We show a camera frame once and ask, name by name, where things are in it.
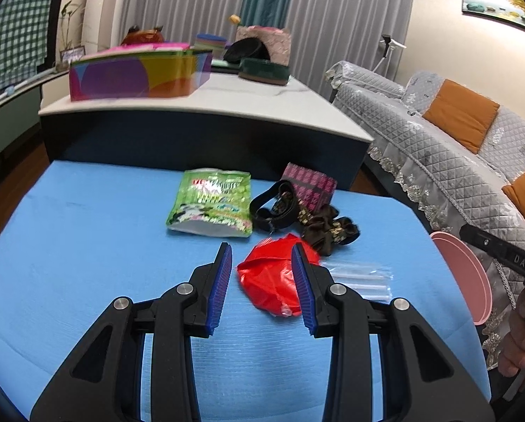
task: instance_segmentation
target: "picture frame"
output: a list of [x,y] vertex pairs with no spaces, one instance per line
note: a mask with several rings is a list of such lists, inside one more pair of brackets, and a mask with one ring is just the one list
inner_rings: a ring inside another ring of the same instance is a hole
[[524,0],[461,0],[461,11],[466,15],[496,20],[525,31]]
[[77,46],[72,49],[65,49],[59,52],[59,58],[62,62],[67,62],[71,64],[71,62],[75,60],[79,60],[81,57],[85,55],[85,46]]

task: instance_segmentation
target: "brown scrunchie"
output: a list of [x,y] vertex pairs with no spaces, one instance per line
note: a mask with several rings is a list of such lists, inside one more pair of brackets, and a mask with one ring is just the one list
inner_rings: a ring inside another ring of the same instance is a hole
[[301,237],[315,249],[319,255],[329,256],[333,244],[344,246],[360,236],[360,231],[348,217],[339,217],[338,210],[331,205],[323,205],[316,214],[309,218]]
[[[292,193],[283,192],[272,211],[279,214],[292,201]],[[298,204],[300,205],[298,221],[303,226],[301,237],[319,255],[328,257],[333,252],[334,244],[344,246],[360,236],[358,227],[352,223],[351,219],[348,217],[336,218],[339,212],[334,206],[323,205],[315,214],[311,214],[301,201],[298,201]]]

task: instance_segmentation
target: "stacked colorful paper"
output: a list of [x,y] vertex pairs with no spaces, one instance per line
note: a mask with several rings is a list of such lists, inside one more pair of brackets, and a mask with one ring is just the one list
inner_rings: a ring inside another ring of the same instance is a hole
[[210,35],[209,33],[199,33],[196,35],[194,49],[209,49],[213,52],[214,58],[222,58],[227,45],[227,39],[221,36]]
[[72,101],[190,95],[210,77],[212,54],[167,43],[114,48],[71,64]]

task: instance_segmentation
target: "pink patterned box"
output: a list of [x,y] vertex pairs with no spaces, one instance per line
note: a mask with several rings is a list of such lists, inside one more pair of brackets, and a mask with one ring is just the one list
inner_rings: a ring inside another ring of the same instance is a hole
[[337,188],[337,181],[326,174],[293,163],[288,163],[282,179],[293,184],[298,200],[301,200],[310,212],[318,211],[323,205],[331,203]]
[[288,66],[290,64],[290,50],[292,47],[292,35],[288,30],[280,30],[273,27],[251,27],[237,28],[235,41],[244,38],[258,38],[268,49],[270,61],[279,65]]

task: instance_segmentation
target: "brown stuffed toy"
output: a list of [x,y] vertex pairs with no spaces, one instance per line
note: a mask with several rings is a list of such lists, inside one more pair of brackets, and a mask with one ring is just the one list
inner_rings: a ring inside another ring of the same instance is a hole
[[164,43],[165,39],[161,35],[161,30],[163,30],[162,26],[155,27],[153,30],[140,30],[140,27],[134,25],[128,30],[121,45]]

